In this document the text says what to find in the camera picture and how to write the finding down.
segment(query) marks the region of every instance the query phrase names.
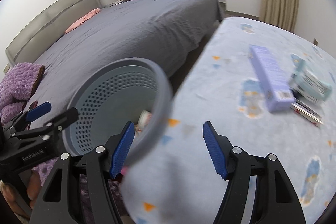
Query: wall outlet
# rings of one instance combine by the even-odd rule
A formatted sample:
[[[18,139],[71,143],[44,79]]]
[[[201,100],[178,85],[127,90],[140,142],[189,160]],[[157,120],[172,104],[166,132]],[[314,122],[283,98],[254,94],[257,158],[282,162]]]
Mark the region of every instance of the wall outlet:
[[[10,68],[11,68],[10,65],[7,64],[6,67],[3,69],[4,74],[6,74]]]

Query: purple box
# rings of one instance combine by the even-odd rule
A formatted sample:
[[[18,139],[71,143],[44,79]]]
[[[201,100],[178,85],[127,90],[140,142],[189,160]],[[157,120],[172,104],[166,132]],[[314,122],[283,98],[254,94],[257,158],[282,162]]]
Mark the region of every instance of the purple box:
[[[265,47],[250,45],[250,59],[261,83],[269,112],[290,109],[295,102],[285,74]]]

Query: blue gripper pad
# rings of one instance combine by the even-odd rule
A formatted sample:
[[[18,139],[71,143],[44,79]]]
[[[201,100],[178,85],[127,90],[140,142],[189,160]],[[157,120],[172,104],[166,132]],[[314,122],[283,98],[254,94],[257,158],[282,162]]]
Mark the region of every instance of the blue gripper pad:
[[[47,114],[51,110],[51,104],[49,102],[45,102],[42,105],[39,105],[27,112],[26,121],[33,122],[38,118],[42,117],[44,114]]]
[[[122,136],[118,144],[118,147],[114,150],[111,159],[110,175],[112,178],[115,179],[116,176],[121,172],[128,151],[131,148],[133,139],[134,139],[134,123],[130,123],[124,135]]]
[[[210,127],[208,123],[209,122],[206,122],[203,125],[203,138],[205,144],[207,145],[212,163],[215,167],[217,174],[221,175],[222,179],[225,180],[228,176],[228,171],[226,169],[225,155],[222,152],[222,149],[219,146],[216,137],[214,135],[217,133],[213,132],[214,129]]]

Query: human hand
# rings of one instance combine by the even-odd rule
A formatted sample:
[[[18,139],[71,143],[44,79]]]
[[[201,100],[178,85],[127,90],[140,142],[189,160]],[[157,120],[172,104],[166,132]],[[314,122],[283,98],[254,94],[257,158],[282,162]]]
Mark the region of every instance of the human hand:
[[[27,187],[27,195],[29,197],[30,201],[30,207],[33,209],[37,196],[40,193],[41,190],[41,179],[40,175],[37,171],[32,170],[31,171],[31,177],[29,180],[29,184]],[[27,219],[29,219],[29,216],[22,210],[22,208],[16,203],[15,198],[15,191],[12,189],[10,185],[5,185],[2,189],[2,194],[7,201],[10,208],[13,210],[14,213],[21,215]]]

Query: baseboard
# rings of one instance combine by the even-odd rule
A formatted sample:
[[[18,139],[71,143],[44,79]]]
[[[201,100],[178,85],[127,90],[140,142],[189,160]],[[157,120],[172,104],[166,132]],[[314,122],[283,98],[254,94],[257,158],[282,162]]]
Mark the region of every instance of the baseboard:
[[[249,19],[259,21],[259,17],[252,16],[252,15],[247,15],[247,14],[243,14],[243,13],[238,13],[238,12],[233,12],[233,11],[225,11],[225,14],[230,15],[230,16],[235,16],[235,17],[245,17],[245,18],[249,18]]]

